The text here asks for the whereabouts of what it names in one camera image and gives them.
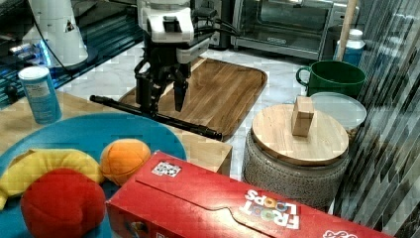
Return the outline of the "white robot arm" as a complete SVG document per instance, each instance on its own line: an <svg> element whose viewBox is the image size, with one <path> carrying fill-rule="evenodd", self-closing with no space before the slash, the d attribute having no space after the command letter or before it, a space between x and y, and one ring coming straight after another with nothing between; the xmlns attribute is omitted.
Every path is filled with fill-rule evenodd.
<svg viewBox="0 0 420 238"><path fill-rule="evenodd" d="M182 109L191 63L209 47L191 18L190 0L137 0L139 26L144 31L143 59L135 67L136 102L140 111L156 116L169 84L174 106Z"/></svg>

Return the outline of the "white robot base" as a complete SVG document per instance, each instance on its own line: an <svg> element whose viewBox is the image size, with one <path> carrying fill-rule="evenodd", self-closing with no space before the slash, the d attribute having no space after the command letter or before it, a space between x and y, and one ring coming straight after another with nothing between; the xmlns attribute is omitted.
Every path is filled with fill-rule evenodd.
<svg viewBox="0 0 420 238"><path fill-rule="evenodd" d="M70 0L28 0L35 22L23 37L35 44L48 67L72 66L87 60Z"/></svg>

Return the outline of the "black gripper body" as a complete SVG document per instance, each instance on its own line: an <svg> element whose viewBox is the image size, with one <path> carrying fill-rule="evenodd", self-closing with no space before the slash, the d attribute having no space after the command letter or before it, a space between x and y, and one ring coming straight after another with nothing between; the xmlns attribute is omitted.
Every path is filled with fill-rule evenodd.
<svg viewBox="0 0 420 238"><path fill-rule="evenodd" d="M159 44L145 42L143 59L135 67L138 88L165 88L170 82L175 87L187 88L190 61L181 62L178 50L186 44Z"/></svg>

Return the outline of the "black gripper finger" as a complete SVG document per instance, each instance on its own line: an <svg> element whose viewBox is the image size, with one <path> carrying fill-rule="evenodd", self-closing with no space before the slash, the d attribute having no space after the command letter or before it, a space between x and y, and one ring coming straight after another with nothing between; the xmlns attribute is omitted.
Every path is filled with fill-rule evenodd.
<svg viewBox="0 0 420 238"><path fill-rule="evenodd" d="M166 83L154 80L149 73L138 73L136 81L136 102L140 105L140 110L155 117L158 113L158 102L166 88Z"/></svg>
<svg viewBox="0 0 420 238"><path fill-rule="evenodd" d="M182 109L187 88L188 88L188 82L186 81L186 78L180 71L177 71L174 74L174 83L173 83L174 104L175 104L176 111L180 111Z"/></svg>

